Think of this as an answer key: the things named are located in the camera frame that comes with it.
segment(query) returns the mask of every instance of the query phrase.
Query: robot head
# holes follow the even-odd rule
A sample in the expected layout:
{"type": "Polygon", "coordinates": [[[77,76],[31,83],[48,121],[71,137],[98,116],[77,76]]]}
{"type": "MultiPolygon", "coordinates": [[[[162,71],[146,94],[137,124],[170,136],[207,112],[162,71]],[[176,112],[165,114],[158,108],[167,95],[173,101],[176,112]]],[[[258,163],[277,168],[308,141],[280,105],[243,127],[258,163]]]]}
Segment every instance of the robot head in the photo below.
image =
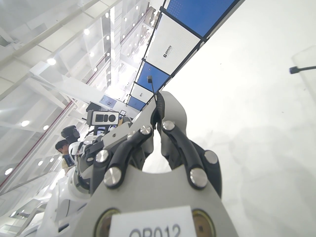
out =
{"type": "Polygon", "coordinates": [[[63,138],[65,138],[68,141],[69,144],[71,144],[73,142],[77,142],[78,139],[80,138],[80,134],[79,134],[79,131],[77,130],[76,126],[65,127],[61,131],[60,134],[63,138]]]}

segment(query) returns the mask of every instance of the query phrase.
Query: metal bolt head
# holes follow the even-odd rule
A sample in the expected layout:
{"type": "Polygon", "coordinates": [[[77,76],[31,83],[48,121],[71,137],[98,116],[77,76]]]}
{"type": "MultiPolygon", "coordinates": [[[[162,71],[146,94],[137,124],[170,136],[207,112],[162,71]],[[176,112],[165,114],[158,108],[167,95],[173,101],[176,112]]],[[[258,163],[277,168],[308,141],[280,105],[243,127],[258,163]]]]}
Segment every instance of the metal bolt head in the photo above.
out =
{"type": "Polygon", "coordinates": [[[150,126],[142,126],[140,128],[140,132],[143,134],[143,135],[149,135],[151,133],[151,127],[150,126]]]}
{"type": "Polygon", "coordinates": [[[164,130],[171,131],[175,128],[175,125],[172,121],[165,121],[162,123],[164,130]]]}
{"type": "Polygon", "coordinates": [[[131,131],[127,134],[127,140],[130,139],[136,131],[131,131]]]}
{"type": "Polygon", "coordinates": [[[212,165],[214,165],[218,162],[217,155],[211,150],[206,150],[204,153],[204,156],[205,156],[206,160],[212,165]]]}
{"type": "Polygon", "coordinates": [[[191,169],[190,179],[192,183],[199,188],[205,187],[208,181],[205,171],[201,168],[191,169]]]}
{"type": "Polygon", "coordinates": [[[107,158],[109,157],[109,152],[107,150],[101,150],[99,153],[97,153],[96,155],[96,161],[98,163],[103,163],[107,160],[107,158]]]}
{"type": "Polygon", "coordinates": [[[121,177],[121,170],[118,167],[111,167],[106,171],[103,182],[106,186],[114,186],[120,181],[121,177]]]}

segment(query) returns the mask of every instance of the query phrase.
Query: camera housing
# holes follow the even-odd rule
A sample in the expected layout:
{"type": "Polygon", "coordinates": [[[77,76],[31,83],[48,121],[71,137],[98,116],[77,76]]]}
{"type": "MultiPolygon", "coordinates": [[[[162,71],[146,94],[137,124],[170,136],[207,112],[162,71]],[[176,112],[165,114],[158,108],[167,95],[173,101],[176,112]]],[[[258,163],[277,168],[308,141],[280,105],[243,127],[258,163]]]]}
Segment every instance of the camera housing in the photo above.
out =
{"type": "Polygon", "coordinates": [[[103,126],[117,125],[119,122],[119,112],[89,110],[87,115],[87,125],[103,126]]]}

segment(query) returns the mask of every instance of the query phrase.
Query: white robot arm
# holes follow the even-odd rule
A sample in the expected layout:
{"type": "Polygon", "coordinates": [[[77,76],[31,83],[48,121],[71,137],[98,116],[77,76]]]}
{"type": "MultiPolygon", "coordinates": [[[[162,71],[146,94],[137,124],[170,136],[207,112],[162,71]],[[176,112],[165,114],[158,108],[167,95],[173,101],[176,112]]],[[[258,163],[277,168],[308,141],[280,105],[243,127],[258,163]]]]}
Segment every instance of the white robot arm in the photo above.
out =
{"type": "Polygon", "coordinates": [[[107,237],[113,214],[179,206],[192,209],[197,237],[238,237],[221,203],[217,155],[188,139],[185,130],[181,104],[170,93],[158,92],[133,123],[84,147],[72,176],[59,183],[47,205],[36,237],[107,237]],[[154,148],[155,127],[172,169],[164,174],[141,171],[154,148]],[[74,208],[65,200],[74,202],[74,208]]]}

